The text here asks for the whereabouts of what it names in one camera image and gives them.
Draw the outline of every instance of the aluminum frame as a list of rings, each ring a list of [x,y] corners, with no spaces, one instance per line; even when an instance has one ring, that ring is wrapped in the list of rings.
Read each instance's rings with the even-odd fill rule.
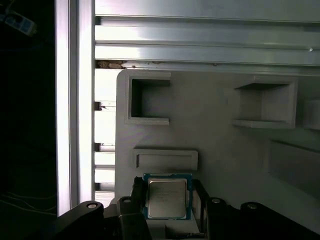
[[[77,1],[55,1],[57,215],[78,199]]]
[[[320,22],[318,0],[96,0],[97,16]]]
[[[78,1],[79,203],[94,199],[95,1]]]
[[[94,9],[55,1],[58,216],[94,198]]]

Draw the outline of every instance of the rectangular slot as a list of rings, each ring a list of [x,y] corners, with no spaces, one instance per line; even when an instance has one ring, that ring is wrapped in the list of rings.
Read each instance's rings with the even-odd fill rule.
[[[295,78],[254,76],[235,88],[240,104],[232,123],[248,128],[294,128],[297,85]]]
[[[133,118],[160,118],[159,114],[150,115],[150,96],[163,91],[160,87],[169,87],[168,80],[159,79],[132,79],[131,83],[131,117]]]
[[[148,171],[196,171],[198,152],[195,150],[134,149],[136,168]]]
[[[320,153],[284,144],[271,142],[268,172],[320,200]]]

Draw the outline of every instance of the cable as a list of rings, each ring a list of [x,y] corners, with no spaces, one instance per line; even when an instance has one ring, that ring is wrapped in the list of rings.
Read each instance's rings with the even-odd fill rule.
[[[24,208],[24,207],[21,207],[21,206],[12,204],[12,203],[10,203],[10,202],[3,201],[3,200],[1,200],[1,199],[0,199],[0,203],[7,204],[7,205],[10,205],[10,206],[16,207],[17,209],[21,209],[21,210],[28,211],[28,212],[33,212],[33,213],[38,213],[38,214],[44,214],[44,215],[51,215],[51,216],[55,216],[55,217],[57,216],[56,214],[50,213],[50,212],[42,212],[42,211],[27,209],[27,208]]]
[[[48,208],[48,209],[39,209],[39,208],[36,208],[36,207],[30,205],[29,203],[27,203],[26,201],[24,201],[22,199],[15,198],[15,197],[12,197],[12,196],[7,196],[7,195],[2,195],[2,196],[6,197],[6,198],[9,198],[9,199],[13,199],[13,200],[17,200],[17,201],[23,202],[24,204],[28,205],[30,208],[32,208],[34,210],[37,210],[37,211],[48,212],[48,211],[51,211],[51,210],[56,208],[56,206],[53,206],[53,207]]]
[[[11,194],[17,198],[22,198],[22,199],[38,199],[38,200],[48,200],[48,199],[52,199],[56,196],[56,194],[52,195],[52,196],[47,196],[47,197],[37,197],[37,196],[23,196],[23,195],[19,195],[13,192],[8,191],[8,194]]]

